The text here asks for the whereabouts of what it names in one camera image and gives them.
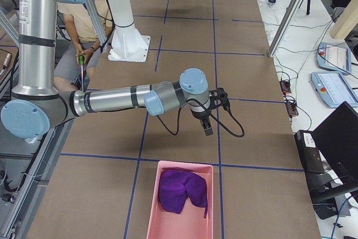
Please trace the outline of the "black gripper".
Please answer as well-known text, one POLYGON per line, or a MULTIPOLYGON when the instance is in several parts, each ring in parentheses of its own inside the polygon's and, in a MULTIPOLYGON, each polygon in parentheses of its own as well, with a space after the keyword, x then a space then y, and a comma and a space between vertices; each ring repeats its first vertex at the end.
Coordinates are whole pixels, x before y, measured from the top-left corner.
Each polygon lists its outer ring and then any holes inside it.
POLYGON ((203 106, 199 105, 195 101, 189 102, 189 108, 192 112, 192 115, 196 119, 200 120, 201 126, 202 126, 206 136, 210 136, 213 134, 211 123, 209 120, 209 114, 211 113, 211 110, 209 109, 209 107, 210 107, 209 101, 204 103, 203 106))

